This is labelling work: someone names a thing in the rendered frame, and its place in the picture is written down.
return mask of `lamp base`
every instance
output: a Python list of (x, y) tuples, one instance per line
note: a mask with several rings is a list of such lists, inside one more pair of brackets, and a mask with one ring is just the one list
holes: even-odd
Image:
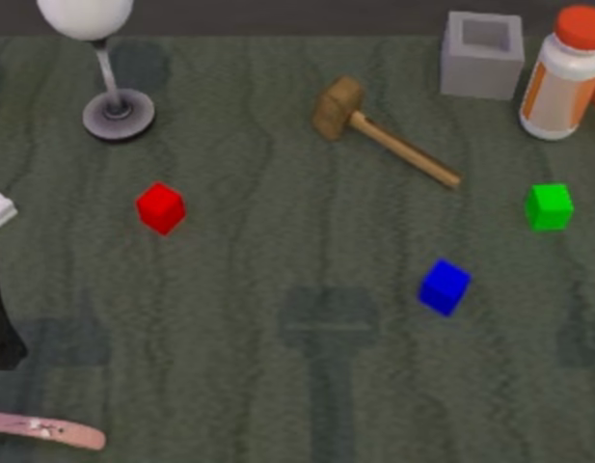
[(119, 89), (119, 94), (124, 104), (120, 114), (109, 112), (108, 94), (96, 96), (83, 111), (83, 125), (100, 140), (129, 140), (142, 134), (153, 123), (155, 108), (147, 95), (132, 89)]

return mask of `pink object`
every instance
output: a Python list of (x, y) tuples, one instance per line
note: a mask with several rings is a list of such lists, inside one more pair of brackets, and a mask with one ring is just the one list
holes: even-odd
[(0, 433), (35, 437), (82, 449), (102, 450), (106, 445), (104, 433), (85, 424), (9, 413), (0, 413)]
[(164, 235), (185, 217), (181, 195), (160, 182), (155, 182), (136, 200), (136, 208), (144, 224)]

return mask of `pink stick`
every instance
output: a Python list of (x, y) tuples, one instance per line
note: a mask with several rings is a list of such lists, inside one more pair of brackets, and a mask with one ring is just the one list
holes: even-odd
[(106, 444), (102, 431), (85, 424), (9, 413), (0, 413), (0, 433), (35, 437), (91, 450), (102, 450)]

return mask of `wooden mallet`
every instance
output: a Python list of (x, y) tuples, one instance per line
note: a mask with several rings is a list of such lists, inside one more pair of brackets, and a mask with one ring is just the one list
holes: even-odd
[(393, 153), (429, 174), (440, 183), (455, 188), (460, 175), (410, 143), (394, 137), (360, 111), (364, 89), (352, 77), (336, 79), (318, 98), (312, 116), (314, 128), (327, 140), (338, 140), (347, 125), (376, 140)]

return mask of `gray box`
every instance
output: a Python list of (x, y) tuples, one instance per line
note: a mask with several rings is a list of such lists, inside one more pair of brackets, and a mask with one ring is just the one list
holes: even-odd
[(517, 15), (449, 12), (441, 50), (441, 93), (508, 100), (525, 64)]

